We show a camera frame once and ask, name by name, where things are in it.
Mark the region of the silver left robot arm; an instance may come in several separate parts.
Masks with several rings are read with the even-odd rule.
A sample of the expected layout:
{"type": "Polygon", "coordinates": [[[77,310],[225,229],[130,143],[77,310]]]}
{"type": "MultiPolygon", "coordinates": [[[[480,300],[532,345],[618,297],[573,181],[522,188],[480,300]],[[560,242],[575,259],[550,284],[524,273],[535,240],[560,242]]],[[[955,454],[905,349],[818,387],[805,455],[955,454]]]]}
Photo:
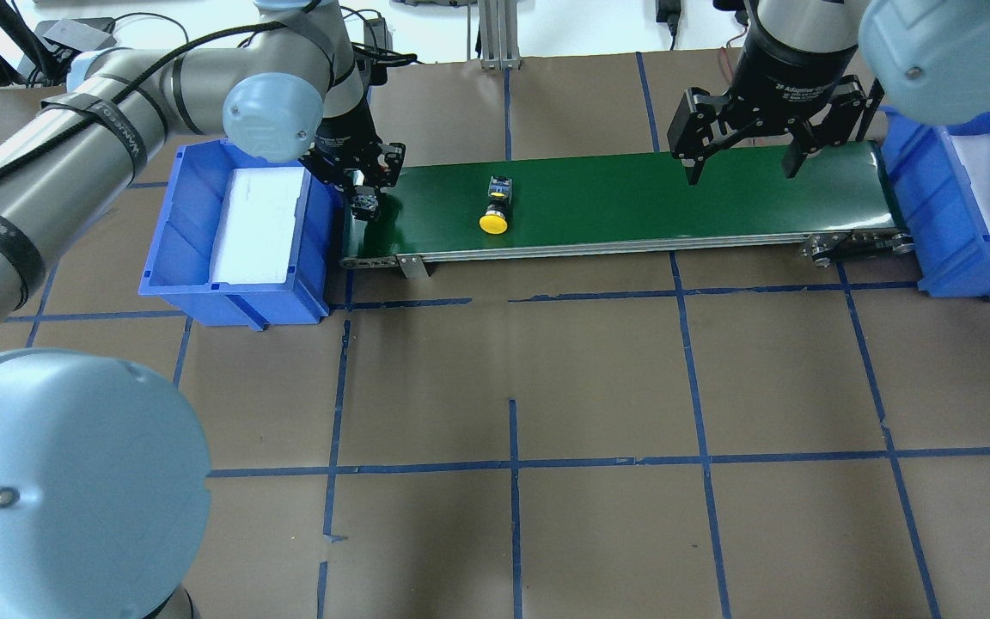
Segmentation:
{"type": "MultiPolygon", "coordinates": [[[[154,364],[189,390],[220,466],[327,463],[345,322],[265,332],[204,328],[161,299],[138,299],[138,279],[161,210],[158,183],[177,148],[155,151],[141,187],[110,201],[54,261],[23,309],[0,310],[0,350],[75,346],[154,364]]],[[[213,511],[187,588],[207,618],[315,618],[329,543],[320,533],[327,478],[212,478],[213,511]]]]}

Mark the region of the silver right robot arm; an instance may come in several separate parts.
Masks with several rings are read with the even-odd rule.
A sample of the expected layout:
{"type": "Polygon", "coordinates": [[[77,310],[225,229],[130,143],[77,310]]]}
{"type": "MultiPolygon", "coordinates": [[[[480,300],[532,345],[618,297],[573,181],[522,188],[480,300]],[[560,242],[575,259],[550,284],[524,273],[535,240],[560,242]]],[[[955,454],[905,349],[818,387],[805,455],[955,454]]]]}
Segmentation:
{"type": "Polygon", "coordinates": [[[667,133],[695,185],[746,138],[789,136],[782,169],[861,140],[888,95],[925,126],[990,113],[990,1],[718,1],[747,33],[730,87],[688,88],[667,133]]]}

